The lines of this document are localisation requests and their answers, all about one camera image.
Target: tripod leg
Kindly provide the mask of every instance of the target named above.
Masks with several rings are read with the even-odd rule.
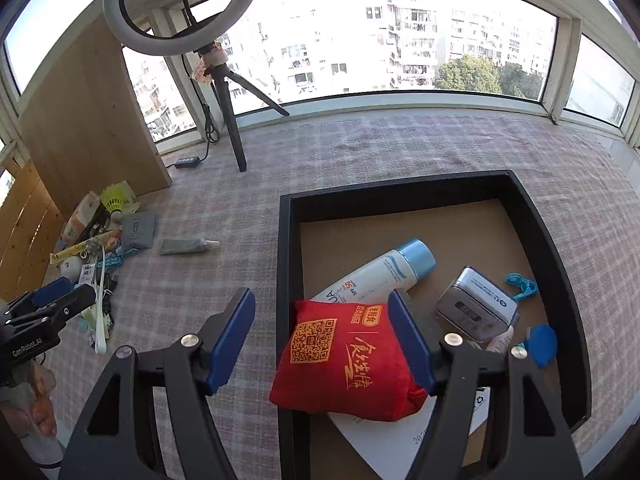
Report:
[[[253,84],[249,83],[241,75],[236,74],[235,72],[232,72],[229,69],[225,70],[225,75],[232,81],[235,81],[236,83],[238,83],[240,86],[243,86],[244,88],[246,88],[249,92],[251,92],[256,97],[260,98],[262,101],[267,103],[271,108],[276,110],[277,113],[279,113],[280,115],[284,115],[285,117],[289,116],[289,112],[287,112],[282,106],[277,104],[276,101],[274,101],[267,94],[262,92],[257,86],[254,86]]]
[[[244,149],[242,148],[242,140],[240,139],[240,132],[238,131],[238,123],[236,123],[234,108],[231,104],[229,84],[225,81],[224,76],[215,78],[214,84],[216,86],[216,90],[218,91],[218,97],[220,98],[222,117],[225,120],[226,129],[229,132],[229,139],[231,139],[231,145],[233,146],[234,153],[236,154],[238,169],[241,172],[246,171],[246,159],[244,158]]]

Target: window sill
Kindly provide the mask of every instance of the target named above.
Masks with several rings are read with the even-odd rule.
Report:
[[[495,110],[546,116],[541,104],[494,95],[464,94],[454,92],[377,92],[323,98],[313,101],[283,105],[290,113],[283,117],[275,110],[261,108],[236,117],[240,130],[258,126],[298,120],[310,116],[331,115],[361,110],[399,108],[458,108],[470,110]]]
[[[160,155],[175,152],[188,146],[193,146],[199,142],[202,142],[202,136],[198,130],[187,130],[181,134],[177,134],[167,139],[158,140],[156,142],[156,148]]]
[[[580,124],[580,126],[586,126],[588,130],[592,130],[599,135],[603,135],[604,132],[607,136],[615,138],[624,137],[622,130],[613,124],[566,109],[560,114],[560,122],[568,123],[568,126],[571,124]]]

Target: tree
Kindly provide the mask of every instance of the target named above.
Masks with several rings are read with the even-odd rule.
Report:
[[[519,64],[505,63],[500,69],[499,80],[503,94],[538,100],[542,88],[541,75],[527,74]]]
[[[464,54],[441,65],[433,84],[439,90],[501,94],[498,78],[498,68],[491,60]]]

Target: metal screw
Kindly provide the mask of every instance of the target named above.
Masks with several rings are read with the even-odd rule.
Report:
[[[131,352],[132,350],[130,346],[121,346],[116,350],[116,357],[118,359],[124,359],[125,357],[129,357]]]
[[[522,346],[514,346],[511,348],[511,355],[516,359],[525,359],[527,357],[527,349]]]
[[[195,334],[187,334],[183,335],[182,339],[180,339],[180,344],[182,346],[196,346],[198,344],[198,336]]]
[[[446,336],[444,336],[444,342],[449,346],[460,346],[462,345],[462,336],[460,334],[456,334],[455,332],[449,332]]]

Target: tube of glue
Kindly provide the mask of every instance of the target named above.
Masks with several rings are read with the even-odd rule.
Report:
[[[220,242],[204,238],[165,238],[162,240],[160,254],[203,253],[210,247],[220,247]]]
[[[487,352],[496,352],[498,354],[506,354],[507,348],[509,347],[509,343],[513,338],[513,327],[516,326],[518,321],[520,320],[520,315],[518,313],[513,316],[513,320],[511,320],[511,325],[507,330],[498,334],[496,337],[489,341],[489,344],[486,346],[485,350]]]

